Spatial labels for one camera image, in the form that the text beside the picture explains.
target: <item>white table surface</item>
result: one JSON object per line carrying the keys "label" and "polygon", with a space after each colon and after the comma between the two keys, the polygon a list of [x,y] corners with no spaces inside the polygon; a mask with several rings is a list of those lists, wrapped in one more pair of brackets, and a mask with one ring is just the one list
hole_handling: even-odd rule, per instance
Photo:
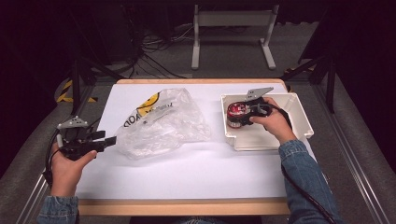
{"label": "white table surface", "polygon": [[[235,151],[225,143],[220,96],[281,83],[233,84],[115,84],[98,131],[112,136],[131,112],[152,94],[169,88],[186,88],[210,124],[208,142],[188,143],[153,158],[128,159],[117,145],[99,153],[78,184],[80,199],[184,200],[284,198],[280,158],[276,150]],[[306,139],[303,141],[314,156]]]}

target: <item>white plastic tray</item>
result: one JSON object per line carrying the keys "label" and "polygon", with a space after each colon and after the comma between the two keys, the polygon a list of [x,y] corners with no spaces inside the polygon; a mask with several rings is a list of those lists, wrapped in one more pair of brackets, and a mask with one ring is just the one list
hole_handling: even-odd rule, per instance
{"label": "white plastic tray", "polygon": [[[244,101],[245,94],[222,94],[221,105],[226,142],[235,150],[274,150],[279,148],[279,142],[273,135],[265,131],[260,124],[245,125],[233,129],[227,125],[227,108],[229,104]],[[298,139],[310,138],[314,131],[304,112],[300,99],[296,93],[267,93],[284,109],[291,121],[294,134]]]}

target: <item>denim sleeve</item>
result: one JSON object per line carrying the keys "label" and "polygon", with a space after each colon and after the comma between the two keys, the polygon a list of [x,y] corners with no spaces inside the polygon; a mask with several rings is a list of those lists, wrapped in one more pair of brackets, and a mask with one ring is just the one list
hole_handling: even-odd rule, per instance
{"label": "denim sleeve", "polygon": [[76,222],[78,197],[47,196],[37,217],[37,223],[71,223]]}
{"label": "denim sleeve", "polygon": [[[337,224],[344,223],[323,173],[309,155],[304,143],[299,140],[289,141],[280,146],[279,154],[286,173],[297,186],[320,203]],[[286,179],[285,188],[291,211],[289,223],[328,223],[319,210]]]}

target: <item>transparent plastic bag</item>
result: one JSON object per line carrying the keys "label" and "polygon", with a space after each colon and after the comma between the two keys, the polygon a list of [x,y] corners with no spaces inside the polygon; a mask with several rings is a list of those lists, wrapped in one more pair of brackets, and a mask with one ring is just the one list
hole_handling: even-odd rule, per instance
{"label": "transparent plastic bag", "polygon": [[174,150],[184,143],[210,139],[205,118],[184,88],[152,95],[116,131],[120,152],[141,159]]}

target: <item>hand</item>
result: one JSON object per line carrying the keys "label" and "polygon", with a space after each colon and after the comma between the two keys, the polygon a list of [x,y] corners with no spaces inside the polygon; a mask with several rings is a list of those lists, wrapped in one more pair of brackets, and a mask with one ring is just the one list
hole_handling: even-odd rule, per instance
{"label": "hand", "polygon": [[[279,107],[273,98],[264,97],[264,101]],[[297,139],[283,115],[276,109],[272,109],[272,113],[268,117],[250,117],[249,120],[253,123],[262,124],[269,133],[275,136],[280,145],[289,140]]]}
{"label": "hand", "polygon": [[[58,144],[52,145],[52,153],[59,149]],[[93,150],[77,161],[67,159],[62,152],[56,152],[52,157],[53,184],[50,195],[58,197],[72,197],[76,193],[78,181],[81,179],[82,169],[97,155]]]}

